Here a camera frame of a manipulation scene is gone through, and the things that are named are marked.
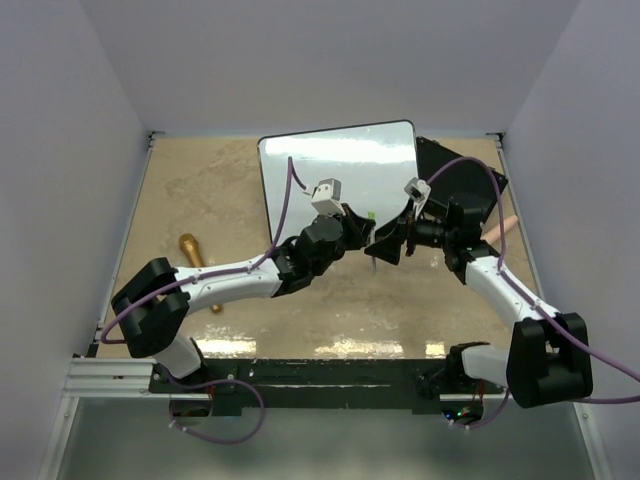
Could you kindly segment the white green whiteboard marker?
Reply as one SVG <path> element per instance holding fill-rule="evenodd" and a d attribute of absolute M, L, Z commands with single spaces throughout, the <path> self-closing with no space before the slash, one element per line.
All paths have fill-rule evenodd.
<path fill-rule="evenodd" d="M 376 225 L 376 215 L 373 211 L 369 211 L 368 214 L 368 219 L 371 220 L 373 222 L 373 225 Z M 371 228 L 371 231 L 369 232 L 369 243 L 372 244 L 375 242 L 375 227 Z M 377 272 L 377 263 L 376 263 L 376 258 L 375 257 L 371 257 L 371 268 L 372 268 L 372 273 L 375 274 Z"/>

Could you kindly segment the white whiteboard black frame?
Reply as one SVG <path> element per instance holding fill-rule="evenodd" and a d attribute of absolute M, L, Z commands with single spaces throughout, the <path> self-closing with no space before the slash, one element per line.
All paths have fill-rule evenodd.
<path fill-rule="evenodd" d="M 408 120 L 267 136 L 257 143 L 269 234 L 274 236 L 286 186 L 287 160 L 300 180 L 341 182 L 341 201 L 378 227 L 405 207 L 404 187 L 418 176 L 415 127 Z"/>

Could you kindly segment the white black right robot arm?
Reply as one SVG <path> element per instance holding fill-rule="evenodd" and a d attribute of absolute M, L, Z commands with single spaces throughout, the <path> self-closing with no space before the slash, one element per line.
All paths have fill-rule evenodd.
<path fill-rule="evenodd" d="M 511 330 L 507 349 L 487 342 L 452 347 L 445 360 L 448 386 L 469 392 L 480 380 L 508 389 L 522 408 L 574 401 L 593 391 L 586 323 L 563 314 L 511 275 L 500 254 L 482 240 L 483 213 L 475 201 L 453 198 L 443 216 L 426 219 L 409 202 L 375 233 L 367 255 L 396 265 L 418 246 L 439 248 L 458 280 L 479 294 Z"/>

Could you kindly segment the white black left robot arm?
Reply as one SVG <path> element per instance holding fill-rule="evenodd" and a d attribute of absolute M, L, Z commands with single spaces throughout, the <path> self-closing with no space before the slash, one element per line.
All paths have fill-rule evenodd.
<path fill-rule="evenodd" d="M 207 368 L 196 341 L 180 333 L 185 318 L 215 304 L 296 293 L 346 252 L 365 248 L 375 221 L 343 208 L 244 262 L 177 268 L 165 257 L 149 261 L 111 300 L 129 355 L 154 359 L 185 392 L 200 390 Z"/>

